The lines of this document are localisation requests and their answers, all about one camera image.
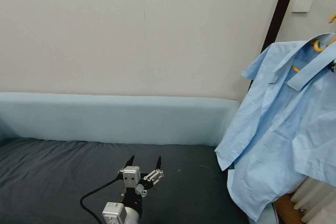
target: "bed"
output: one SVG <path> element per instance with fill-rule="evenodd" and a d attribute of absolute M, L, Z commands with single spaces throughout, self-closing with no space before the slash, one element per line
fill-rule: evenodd
<path fill-rule="evenodd" d="M 79 199 L 134 164 L 165 177 L 140 223 L 248 223 L 214 146 L 239 103 L 210 98 L 0 93 L 0 223 L 95 223 Z M 86 199 L 101 215 L 122 182 Z"/>

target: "shirt collar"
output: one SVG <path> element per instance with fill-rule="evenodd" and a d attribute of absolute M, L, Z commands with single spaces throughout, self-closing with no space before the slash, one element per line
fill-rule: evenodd
<path fill-rule="evenodd" d="M 318 36 L 315 36 L 311 38 L 308 41 L 301 41 L 299 45 L 293 49 L 291 52 L 289 52 L 276 66 L 276 68 L 272 71 L 273 78 L 271 79 L 270 83 L 277 82 L 279 76 L 282 75 L 283 71 L 289 70 L 293 59 L 298 51 L 305 45 L 311 43 L 312 41 L 319 40 L 321 45 L 327 45 L 333 38 L 336 36 L 336 34 L 326 33 L 321 34 Z M 335 45 L 336 42 L 333 43 L 332 46 L 328 47 L 328 50 L 325 49 L 322 53 L 318 55 L 314 60 L 312 60 L 308 65 L 306 65 L 299 73 L 297 73 L 293 78 L 291 78 L 287 84 L 289 83 L 290 87 L 301 90 L 302 87 L 312 78 L 314 77 L 319 71 L 321 71 L 326 65 L 328 65 L 330 62 L 332 62 L 336 58 L 336 52 L 335 52 Z M 334 55 L 334 58 L 331 59 L 328 63 L 326 63 L 324 66 L 325 61 L 329 60 L 329 58 L 332 58 L 332 54 Z"/>

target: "light blue sofa backrest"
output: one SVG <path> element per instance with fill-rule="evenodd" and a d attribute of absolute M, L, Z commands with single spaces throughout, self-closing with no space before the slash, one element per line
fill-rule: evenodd
<path fill-rule="evenodd" d="M 238 107 L 212 98 L 0 93 L 0 140 L 216 146 Z"/>

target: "shirt sleeve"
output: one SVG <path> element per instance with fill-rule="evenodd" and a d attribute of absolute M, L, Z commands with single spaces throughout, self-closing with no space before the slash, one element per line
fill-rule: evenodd
<path fill-rule="evenodd" d="M 259 68 L 261 66 L 261 63 L 263 62 L 270 46 L 268 46 L 258 57 L 253 61 L 250 66 L 248 66 L 247 69 L 245 69 L 241 75 L 248 79 L 248 80 L 254 80 L 255 77 L 257 76 L 257 73 L 259 71 Z"/>

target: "white wall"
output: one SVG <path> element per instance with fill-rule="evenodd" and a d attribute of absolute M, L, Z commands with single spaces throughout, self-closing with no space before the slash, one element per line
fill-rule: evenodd
<path fill-rule="evenodd" d="M 277 0 L 0 0 L 0 91 L 241 100 Z"/>
<path fill-rule="evenodd" d="M 294 2 L 289 3 L 277 41 L 308 40 L 318 34 L 336 32 L 336 22 L 328 23 L 336 14 L 335 0 L 314 0 L 308 13 L 292 13 Z"/>

